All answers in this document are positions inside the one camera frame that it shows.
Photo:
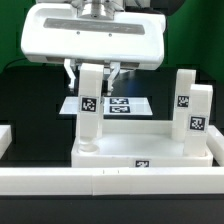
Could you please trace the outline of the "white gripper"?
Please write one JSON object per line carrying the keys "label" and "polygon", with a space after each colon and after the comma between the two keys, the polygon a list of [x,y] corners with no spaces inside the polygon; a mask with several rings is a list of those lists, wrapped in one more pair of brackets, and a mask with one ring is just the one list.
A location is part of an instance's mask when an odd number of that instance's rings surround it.
{"label": "white gripper", "polygon": [[110,96],[120,64],[143,70],[161,65],[165,28],[162,14],[116,12],[104,20],[80,17],[69,3],[38,3],[27,14],[21,50],[32,62],[64,62],[71,92],[77,89],[78,64],[110,63],[103,79],[103,94]]}

